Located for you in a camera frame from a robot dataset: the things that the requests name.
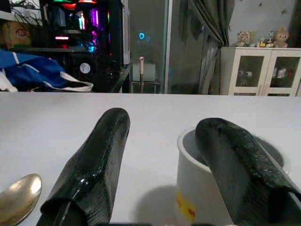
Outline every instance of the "glass cabinet door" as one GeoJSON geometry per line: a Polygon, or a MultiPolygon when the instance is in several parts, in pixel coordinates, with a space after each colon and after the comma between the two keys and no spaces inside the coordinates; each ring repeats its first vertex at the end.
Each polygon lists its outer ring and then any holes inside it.
{"type": "Polygon", "coordinates": [[[301,78],[300,53],[299,50],[273,50],[263,95],[296,95],[301,78]]]}
{"type": "Polygon", "coordinates": [[[269,50],[249,48],[236,50],[229,94],[261,95],[270,54],[269,50]]]}

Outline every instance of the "gold spoon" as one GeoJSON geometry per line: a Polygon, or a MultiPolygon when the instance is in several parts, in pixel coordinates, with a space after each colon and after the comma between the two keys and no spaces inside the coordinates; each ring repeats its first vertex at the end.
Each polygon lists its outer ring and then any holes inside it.
{"type": "Polygon", "coordinates": [[[29,174],[0,193],[0,226],[15,226],[36,206],[42,191],[42,179],[29,174]]]}

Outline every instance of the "desk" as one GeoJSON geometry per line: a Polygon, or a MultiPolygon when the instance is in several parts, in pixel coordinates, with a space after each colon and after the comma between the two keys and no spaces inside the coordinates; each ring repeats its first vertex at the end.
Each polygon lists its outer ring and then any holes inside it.
{"type": "Polygon", "coordinates": [[[232,121],[286,152],[301,187],[298,97],[0,93],[0,106],[0,190],[29,173],[43,179],[38,205],[20,226],[35,226],[65,163],[112,107],[131,118],[112,222],[174,223],[176,141],[207,117],[232,121]]]}

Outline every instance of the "stuffed animal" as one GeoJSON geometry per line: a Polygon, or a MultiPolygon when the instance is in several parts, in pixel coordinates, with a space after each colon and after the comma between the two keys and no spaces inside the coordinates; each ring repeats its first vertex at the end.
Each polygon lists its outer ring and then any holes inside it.
{"type": "Polygon", "coordinates": [[[238,42],[236,46],[246,46],[249,41],[249,32],[241,31],[238,35],[238,42]]]}
{"type": "Polygon", "coordinates": [[[282,26],[279,28],[275,36],[275,47],[276,48],[287,48],[288,32],[286,31],[286,27],[282,26]]]}

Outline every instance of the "white cabinet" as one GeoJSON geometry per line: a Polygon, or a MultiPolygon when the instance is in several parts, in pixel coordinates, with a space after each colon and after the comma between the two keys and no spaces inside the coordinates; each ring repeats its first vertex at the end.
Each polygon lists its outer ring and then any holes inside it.
{"type": "Polygon", "coordinates": [[[296,96],[301,49],[223,47],[221,94],[296,96]]]}

